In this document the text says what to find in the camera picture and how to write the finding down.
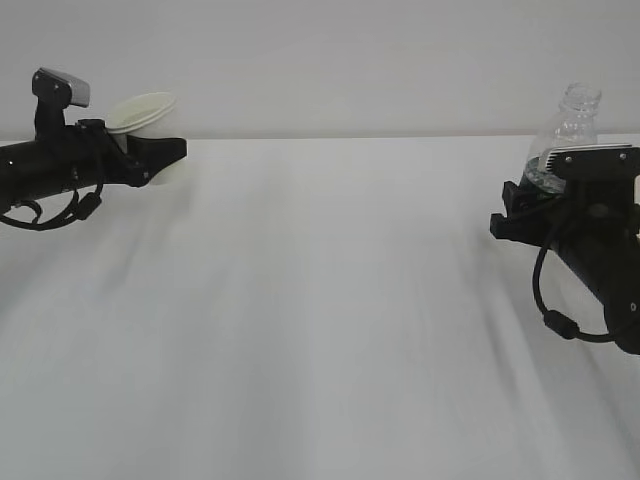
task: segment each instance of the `white table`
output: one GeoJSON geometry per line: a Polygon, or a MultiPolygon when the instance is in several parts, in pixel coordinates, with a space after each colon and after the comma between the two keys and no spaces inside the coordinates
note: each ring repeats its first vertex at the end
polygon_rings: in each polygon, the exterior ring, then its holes
{"type": "MultiPolygon", "coordinates": [[[[639,360],[547,330],[488,233],[529,140],[193,141],[2,227],[0,478],[638,478],[639,360]]],[[[543,291],[602,331],[555,256],[543,291]]]]}

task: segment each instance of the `black cable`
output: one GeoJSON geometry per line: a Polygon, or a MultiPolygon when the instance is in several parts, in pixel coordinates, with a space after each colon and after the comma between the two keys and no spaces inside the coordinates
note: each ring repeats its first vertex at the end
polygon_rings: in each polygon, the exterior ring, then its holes
{"type": "Polygon", "coordinates": [[[40,232],[46,230],[54,230],[70,225],[76,220],[85,220],[100,205],[100,194],[102,193],[105,184],[105,172],[104,165],[102,163],[102,155],[100,155],[100,152],[95,147],[94,142],[92,142],[92,139],[90,138],[90,131],[87,131],[85,129],[82,129],[81,131],[84,133],[83,140],[85,140],[87,148],[91,150],[93,159],[95,161],[97,174],[95,190],[91,193],[86,194],[82,199],[80,199],[80,194],[78,193],[77,188],[74,188],[73,197],[69,204],[58,215],[47,220],[46,222],[38,223],[38,220],[42,215],[42,208],[37,202],[33,200],[27,200],[22,201],[20,204],[31,208],[35,212],[36,218],[31,223],[15,220],[6,215],[0,215],[1,223],[15,228],[21,228],[23,230],[40,232]]]}
{"type": "Polygon", "coordinates": [[[542,246],[538,251],[538,257],[536,258],[536,263],[533,267],[533,298],[536,302],[538,310],[540,310],[543,315],[547,314],[549,312],[549,309],[542,299],[542,292],[540,292],[540,274],[542,273],[542,265],[544,264],[544,259],[547,256],[547,252],[551,248],[551,244],[558,237],[560,231],[566,226],[571,213],[571,210],[567,209],[564,216],[553,225],[551,230],[549,230],[549,233],[545,237],[544,242],[542,243],[542,246]]]}
{"type": "Polygon", "coordinates": [[[640,326],[640,322],[638,319],[640,315],[636,315],[632,320],[624,324],[623,326],[613,330],[609,333],[604,334],[592,334],[582,332],[578,326],[578,324],[571,320],[566,315],[556,311],[549,310],[547,305],[544,303],[542,299],[542,292],[540,291],[540,275],[542,273],[542,266],[544,264],[544,260],[546,258],[547,252],[551,248],[551,244],[556,240],[559,236],[560,232],[568,227],[571,223],[578,223],[582,220],[582,215],[579,215],[572,222],[569,222],[571,218],[572,210],[567,209],[563,216],[561,216],[560,220],[558,220],[549,233],[544,239],[540,250],[538,251],[538,256],[536,258],[536,263],[533,267],[533,276],[532,276],[532,287],[533,287],[533,298],[536,302],[536,306],[538,310],[543,315],[544,323],[553,331],[555,331],[558,335],[562,336],[565,339],[577,338],[578,340],[582,340],[588,343],[609,343],[613,342],[615,338],[623,333],[626,333],[628,330],[632,328],[640,326]]]}

